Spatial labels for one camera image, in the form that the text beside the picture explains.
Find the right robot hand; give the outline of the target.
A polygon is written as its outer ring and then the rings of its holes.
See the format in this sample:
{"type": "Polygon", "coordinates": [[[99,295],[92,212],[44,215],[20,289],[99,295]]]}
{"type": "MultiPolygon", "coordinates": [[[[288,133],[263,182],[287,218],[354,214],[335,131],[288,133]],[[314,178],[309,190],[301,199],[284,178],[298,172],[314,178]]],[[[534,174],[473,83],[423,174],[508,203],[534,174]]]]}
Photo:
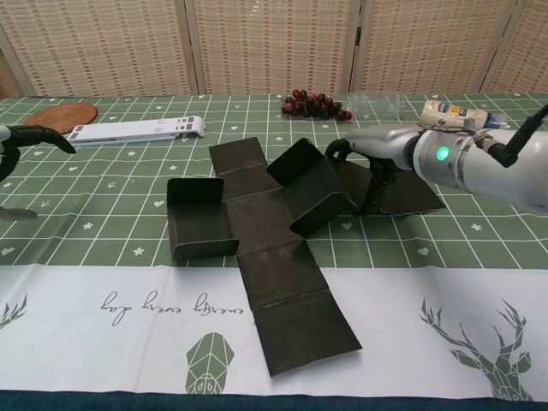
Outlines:
{"type": "Polygon", "coordinates": [[[333,140],[325,150],[327,158],[345,160],[350,153],[369,161],[372,173],[360,211],[377,208],[396,174],[412,169],[413,149],[420,137],[420,126],[409,122],[399,125],[376,125],[355,128],[345,137],[333,140]]]}

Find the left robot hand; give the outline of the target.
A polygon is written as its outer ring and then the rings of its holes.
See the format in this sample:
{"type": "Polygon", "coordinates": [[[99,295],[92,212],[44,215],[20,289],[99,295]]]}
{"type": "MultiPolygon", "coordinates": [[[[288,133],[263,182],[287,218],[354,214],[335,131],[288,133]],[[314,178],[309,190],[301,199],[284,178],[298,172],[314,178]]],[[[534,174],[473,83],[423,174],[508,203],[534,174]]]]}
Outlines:
{"type": "Polygon", "coordinates": [[[1,126],[1,181],[15,169],[21,157],[20,148],[47,143],[67,154],[74,154],[75,148],[54,129],[45,126],[13,125],[1,126]]]}

